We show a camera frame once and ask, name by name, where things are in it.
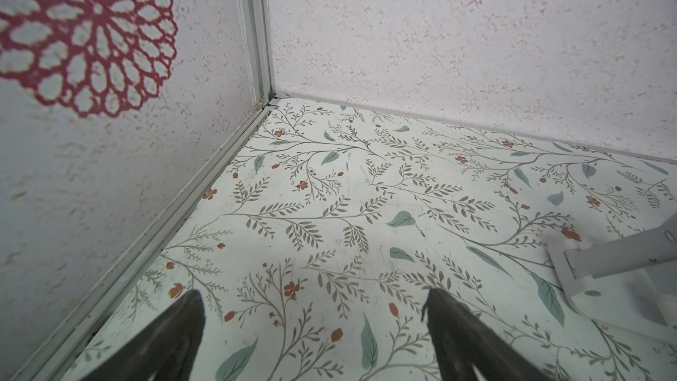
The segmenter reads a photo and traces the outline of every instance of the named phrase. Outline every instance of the white base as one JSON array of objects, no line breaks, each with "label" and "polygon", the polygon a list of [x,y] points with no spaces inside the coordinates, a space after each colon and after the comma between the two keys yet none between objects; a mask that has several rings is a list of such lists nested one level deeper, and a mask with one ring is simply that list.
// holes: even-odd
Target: white base
[{"label": "white base", "polygon": [[629,329],[668,343],[677,343],[677,329],[668,327],[658,308],[654,288],[645,270],[638,269],[600,279],[576,279],[564,251],[580,249],[570,239],[550,239],[548,253],[569,305],[580,315]]}]

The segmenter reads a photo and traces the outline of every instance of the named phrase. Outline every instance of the red mandala design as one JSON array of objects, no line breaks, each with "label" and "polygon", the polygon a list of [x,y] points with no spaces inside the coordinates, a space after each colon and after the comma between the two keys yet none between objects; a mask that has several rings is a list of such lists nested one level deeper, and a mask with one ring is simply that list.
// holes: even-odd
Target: red mandala design
[{"label": "red mandala design", "polygon": [[170,75],[172,0],[0,0],[0,76],[81,117],[139,109]]}]

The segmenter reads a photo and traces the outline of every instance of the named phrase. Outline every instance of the wall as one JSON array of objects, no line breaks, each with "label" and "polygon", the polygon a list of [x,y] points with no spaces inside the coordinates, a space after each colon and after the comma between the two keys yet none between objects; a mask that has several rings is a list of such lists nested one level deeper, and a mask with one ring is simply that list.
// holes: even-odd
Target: wall
[{"label": "wall", "polygon": [[0,0],[0,379],[252,114],[238,6]]},{"label": "wall", "polygon": [[677,158],[677,0],[269,0],[275,89]]}]

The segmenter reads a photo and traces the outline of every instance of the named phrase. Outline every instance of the teal leaf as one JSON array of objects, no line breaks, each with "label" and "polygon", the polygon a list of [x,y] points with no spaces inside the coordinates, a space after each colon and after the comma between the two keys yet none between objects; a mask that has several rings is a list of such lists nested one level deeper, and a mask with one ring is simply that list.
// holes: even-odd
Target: teal leaf
[{"label": "teal leaf", "polygon": [[557,194],[551,194],[548,196],[548,201],[553,205],[557,206],[564,201],[564,193],[560,191]]},{"label": "teal leaf", "polygon": [[562,146],[558,145],[557,143],[554,143],[554,142],[553,142],[553,146],[556,147],[556,148],[558,148],[558,149],[560,149],[560,150],[568,151],[569,153],[571,153],[571,150],[569,150],[569,149],[567,149],[567,148],[565,148],[565,147],[562,147]]},{"label": "teal leaf", "polygon": [[659,173],[667,175],[667,171],[666,171],[665,169],[663,169],[663,168],[658,168],[656,165],[654,165],[654,164],[649,164],[648,162],[645,162],[645,161],[642,161],[642,162],[644,162],[644,165],[646,165],[646,166],[648,166],[648,167],[650,167],[650,168],[655,169],[655,170],[658,171]]},{"label": "teal leaf", "polygon": [[329,162],[334,162],[336,159],[339,158],[339,154],[335,151],[329,153],[324,160],[322,161],[322,165],[328,164]]},{"label": "teal leaf", "polygon": [[398,248],[390,248],[390,257],[393,259],[411,260],[412,262],[414,261],[414,259],[409,255],[409,253]]},{"label": "teal leaf", "polygon": [[370,369],[377,365],[378,345],[374,338],[372,328],[369,326],[367,315],[364,315],[364,328],[362,328],[362,368]]},{"label": "teal leaf", "polygon": [[550,311],[550,314],[554,316],[561,326],[564,326],[564,310],[562,310],[562,305],[559,304],[554,287],[535,273],[532,272],[530,274],[536,284],[538,284],[538,296],[543,304],[546,305],[546,309]]},{"label": "teal leaf", "polygon": [[528,185],[529,187],[531,187],[531,185],[529,184],[529,179],[528,179],[527,176],[524,175],[524,173],[522,172],[522,168],[515,168],[515,169],[513,170],[513,172],[514,172],[515,175],[517,175],[517,178],[519,178],[520,180],[524,181],[524,182],[526,183],[526,185]]},{"label": "teal leaf", "polygon": [[254,159],[254,171],[258,174],[258,170],[261,169],[261,166],[263,166],[263,158],[266,157],[266,155],[261,155],[258,156],[256,159]]},{"label": "teal leaf", "polygon": [[480,259],[484,260],[486,263],[488,263],[492,267],[494,267],[496,269],[500,269],[501,271],[506,273],[510,278],[512,278],[512,275],[508,274],[508,271],[506,271],[498,262],[496,262],[494,258],[492,258],[491,256],[489,256],[485,252],[482,252],[479,249],[476,249],[476,248],[471,247],[471,246],[467,246],[467,247],[468,247],[468,250],[470,250],[472,253],[478,255]]},{"label": "teal leaf", "polygon": [[224,360],[216,370],[216,381],[235,381],[244,371],[244,367],[247,366],[257,343],[258,338],[251,346],[234,352],[228,359]]},{"label": "teal leaf", "polygon": [[588,179],[589,177],[595,175],[597,172],[597,169],[595,169],[594,166],[588,165],[588,164],[583,164],[583,174],[586,176]]},{"label": "teal leaf", "polygon": [[387,223],[389,226],[392,226],[393,228],[398,227],[398,226],[405,226],[405,225],[413,225],[416,224],[416,220],[414,219],[411,214],[405,210],[401,210],[395,215],[392,221]]}]

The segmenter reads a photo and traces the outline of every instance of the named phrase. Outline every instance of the white wall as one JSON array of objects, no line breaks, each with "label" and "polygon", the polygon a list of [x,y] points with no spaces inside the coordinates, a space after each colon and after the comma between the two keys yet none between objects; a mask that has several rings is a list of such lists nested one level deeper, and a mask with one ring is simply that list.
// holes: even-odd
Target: white wall
[{"label": "white wall", "polygon": [[275,89],[677,158],[677,0],[269,0]]}]

